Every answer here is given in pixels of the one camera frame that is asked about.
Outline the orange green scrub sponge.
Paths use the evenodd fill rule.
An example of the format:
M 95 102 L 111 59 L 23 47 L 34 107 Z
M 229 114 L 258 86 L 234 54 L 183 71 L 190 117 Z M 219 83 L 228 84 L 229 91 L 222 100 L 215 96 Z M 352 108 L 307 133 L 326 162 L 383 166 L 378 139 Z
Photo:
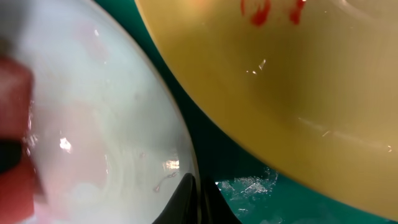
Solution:
M 34 214 L 39 181 L 27 155 L 34 77 L 23 64 L 1 57 L 1 223 Z

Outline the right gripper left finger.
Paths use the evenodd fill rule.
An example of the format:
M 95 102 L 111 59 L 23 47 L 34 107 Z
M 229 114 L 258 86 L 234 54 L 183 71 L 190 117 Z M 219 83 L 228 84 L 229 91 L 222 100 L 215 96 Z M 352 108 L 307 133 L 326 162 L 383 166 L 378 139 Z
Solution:
M 197 185 L 194 176 L 187 173 L 153 224 L 197 224 L 197 221 Z

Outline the yellow-green plate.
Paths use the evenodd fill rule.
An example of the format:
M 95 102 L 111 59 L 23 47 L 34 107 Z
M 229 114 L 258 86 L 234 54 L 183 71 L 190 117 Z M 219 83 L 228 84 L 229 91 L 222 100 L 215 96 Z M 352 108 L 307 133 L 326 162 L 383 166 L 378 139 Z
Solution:
M 397 219 L 396 0 L 141 0 L 192 100 L 259 160 Z

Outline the light blue plate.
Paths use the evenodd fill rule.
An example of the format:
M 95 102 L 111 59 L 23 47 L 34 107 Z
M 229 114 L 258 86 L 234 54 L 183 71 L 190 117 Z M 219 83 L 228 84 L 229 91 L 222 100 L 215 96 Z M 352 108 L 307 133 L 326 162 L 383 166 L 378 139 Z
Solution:
M 154 223 L 193 145 L 159 72 L 93 1 L 2 1 L 1 52 L 34 75 L 24 223 Z

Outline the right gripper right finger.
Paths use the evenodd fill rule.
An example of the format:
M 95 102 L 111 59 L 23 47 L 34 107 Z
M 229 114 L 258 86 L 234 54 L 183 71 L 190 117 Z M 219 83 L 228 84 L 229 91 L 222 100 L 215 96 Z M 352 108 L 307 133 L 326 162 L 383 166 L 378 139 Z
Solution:
M 242 224 L 210 177 L 201 180 L 201 223 Z

